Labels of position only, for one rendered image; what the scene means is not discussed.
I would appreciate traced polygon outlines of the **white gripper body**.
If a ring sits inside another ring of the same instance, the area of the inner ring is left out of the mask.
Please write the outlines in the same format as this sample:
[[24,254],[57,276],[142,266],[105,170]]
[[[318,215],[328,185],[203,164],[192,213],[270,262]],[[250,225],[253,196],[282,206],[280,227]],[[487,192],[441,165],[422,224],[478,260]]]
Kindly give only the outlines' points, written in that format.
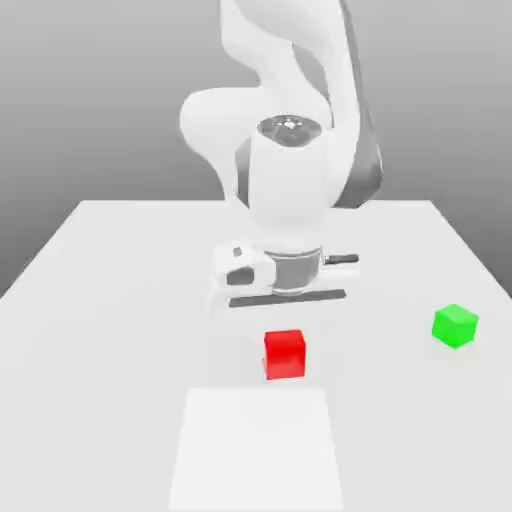
[[315,280],[305,291],[295,295],[278,295],[265,289],[255,291],[227,291],[214,279],[208,282],[208,312],[217,316],[221,312],[233,308],[278,305],[288,303],[315,302],[322,300],[341,299],[347,295],[358,279]]

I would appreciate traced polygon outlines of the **small red cube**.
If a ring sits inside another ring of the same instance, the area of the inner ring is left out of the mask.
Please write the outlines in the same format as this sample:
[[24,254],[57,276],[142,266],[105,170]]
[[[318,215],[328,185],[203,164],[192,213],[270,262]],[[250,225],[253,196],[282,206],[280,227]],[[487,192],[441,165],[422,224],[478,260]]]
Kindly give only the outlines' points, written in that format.
[[267,332],[264,336],[263,365],[268,380],[304,377],[306,342],[302,332]]

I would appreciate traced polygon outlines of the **small green cube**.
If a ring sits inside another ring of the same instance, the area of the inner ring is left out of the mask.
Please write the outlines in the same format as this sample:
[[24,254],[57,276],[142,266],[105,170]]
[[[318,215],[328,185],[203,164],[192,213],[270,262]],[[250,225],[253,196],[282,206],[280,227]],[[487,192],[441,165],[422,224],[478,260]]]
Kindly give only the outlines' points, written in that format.
[[479,316],[458,304],[435,311],[432,336],[451,348],[459,348],[474,340]]

